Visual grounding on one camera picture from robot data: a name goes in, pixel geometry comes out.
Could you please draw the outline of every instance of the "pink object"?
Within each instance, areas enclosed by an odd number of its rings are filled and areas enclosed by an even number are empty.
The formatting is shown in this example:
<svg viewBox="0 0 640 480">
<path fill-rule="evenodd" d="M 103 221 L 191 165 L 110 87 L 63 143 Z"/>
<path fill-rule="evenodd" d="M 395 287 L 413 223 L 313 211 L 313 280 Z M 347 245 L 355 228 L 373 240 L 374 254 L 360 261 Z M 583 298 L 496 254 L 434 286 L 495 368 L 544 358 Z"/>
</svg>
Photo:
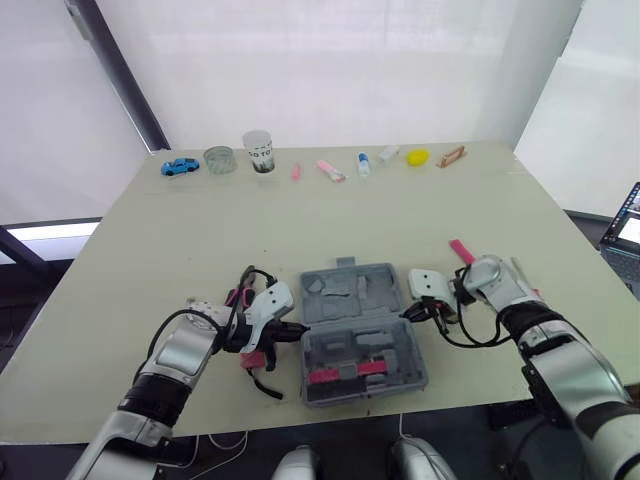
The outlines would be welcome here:
<svg viewBox="0 0 640 480">
<path fill-rule="evenodd" d="M 301 173 L 302 173 L 302 167 L 300 166 L 299 163 L 296 163 L 293 166 L 293 170 L 291 170 L 291 180 L 293 180 L 294 182 L 297 182 L 298 180 L 300 180 Z"/>
<path fill-rule="evenodd" d="M 365 362 L 358 364 L 358 376 L 373 375 L 375 373 L 387 373 L 387 362 L 377 360 L 375 362 Z M 340 369 L 325 368 L 309 373 L 309 385 L 316 383 L 329 383 L 340 380 Z"/>
<path fill-rule="evenodd" d="M 448 167 L 456 160 L 464 157 L 466 153 L 467 152 L 464 151 L 464 145 L 460 145 L 455 150 L 445 153 L 436 165 L 440 168 Z"/>
<path fill-rule="evenodd" d="M 316 167 L 326 173 L 329 178 L 335 183 L 342 183 L 347 179 L 344 173 L 335 168 L 329 162 L 325 162 L 324 160 L 318 160 L 316 162 Z"/>
<path fill-rule="evenodd" d="M 251 353 L 241 353 L 240 365 L 242 368 L 260 368 L 267 364 L 264 353 L 260 350 L 254 350 Z"/>
<path fill-rule="evenodd" d="M 460 260 L 462 260 L 466 265 L 471 265 L 475 261 L 475 257 L 471 254 L 469 250 L 463 245 L 463 243 L 454 238 L 449 241 L 449 246 L 451 249 L 458 254 Z"/>
</svg>

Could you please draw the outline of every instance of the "white bottle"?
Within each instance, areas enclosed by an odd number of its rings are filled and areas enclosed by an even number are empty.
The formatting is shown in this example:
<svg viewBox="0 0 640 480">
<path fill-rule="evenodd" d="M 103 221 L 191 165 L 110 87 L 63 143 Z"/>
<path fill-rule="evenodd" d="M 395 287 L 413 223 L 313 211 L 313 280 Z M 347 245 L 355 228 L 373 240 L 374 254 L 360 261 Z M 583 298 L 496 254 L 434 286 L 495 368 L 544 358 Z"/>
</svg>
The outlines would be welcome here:
<svg viewBox="0 0 640 480">
<path fill-rule="evenodd" d="M 358 175 L 361 177 L 368 177 L 371 173 L 371 168 L 369 167 L 369 157 L 366 153 L 360 152 L 358 154 Z"/>
<path fill-rule="evenodd" d="M 386 164 L 389 162 L 389 160 L 395 157 L 399 151 L 400 147 L 398 147 L 397 145 L 388 145 L 383 151 L 378 154 L 378 158 L 380 159 L 381 163 Z"/>
</svg>

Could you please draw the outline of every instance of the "blue toy car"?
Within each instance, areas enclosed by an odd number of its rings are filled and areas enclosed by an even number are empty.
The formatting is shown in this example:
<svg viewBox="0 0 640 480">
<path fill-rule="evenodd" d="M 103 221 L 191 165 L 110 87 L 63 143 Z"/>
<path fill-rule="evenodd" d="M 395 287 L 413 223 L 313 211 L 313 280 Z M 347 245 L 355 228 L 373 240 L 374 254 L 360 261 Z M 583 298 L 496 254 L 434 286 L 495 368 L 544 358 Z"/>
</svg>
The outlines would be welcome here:
<svg viewBox="0 0 640 480">
<path fill-rule="evenodd" d="M 163 175 L 171 176 L 175 173 L 193 172 L 200 168 L 195 158 L 176 158 L 173 162 L 164 162 L 160 168 Z"/>
</svg>

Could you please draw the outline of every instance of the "laptop screen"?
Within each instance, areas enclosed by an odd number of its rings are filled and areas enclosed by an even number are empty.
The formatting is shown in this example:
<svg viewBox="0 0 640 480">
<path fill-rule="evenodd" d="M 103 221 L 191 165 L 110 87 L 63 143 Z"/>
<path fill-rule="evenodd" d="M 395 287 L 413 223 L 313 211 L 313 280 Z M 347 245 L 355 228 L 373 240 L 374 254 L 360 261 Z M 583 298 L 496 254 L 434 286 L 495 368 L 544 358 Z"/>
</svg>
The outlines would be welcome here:
<svg viewBox="0 0 640 480">
<path fill-rule="evenodd" d="M 640 182 L 629 192 L 600 243 L 640 254 Z"/>
</svg>

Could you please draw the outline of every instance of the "white curtain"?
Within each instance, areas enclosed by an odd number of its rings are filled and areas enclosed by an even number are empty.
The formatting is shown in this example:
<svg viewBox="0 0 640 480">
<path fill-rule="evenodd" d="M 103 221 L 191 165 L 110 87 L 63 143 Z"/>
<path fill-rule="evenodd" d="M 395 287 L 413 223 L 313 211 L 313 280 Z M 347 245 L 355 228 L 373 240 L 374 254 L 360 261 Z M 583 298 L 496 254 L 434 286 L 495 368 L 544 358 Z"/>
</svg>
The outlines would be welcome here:
<svg viewBox="0 0 640 480">
<path fill-rule="evenodd" d="M 587 0 L 516 154 L 563 208 L 615 216 L 640 180 L 640 2 Z"/>
<path fill-rule="evenodd" d="M 99 1 L 174 148 L 254 128 L 275 146 L 515 145 L 579 4 Z"/>
<path fill-rule="evenodd" d="M 104 215 L 145 154 L 64 2 L 0 0 L 0 225 Z"/>
</svg>

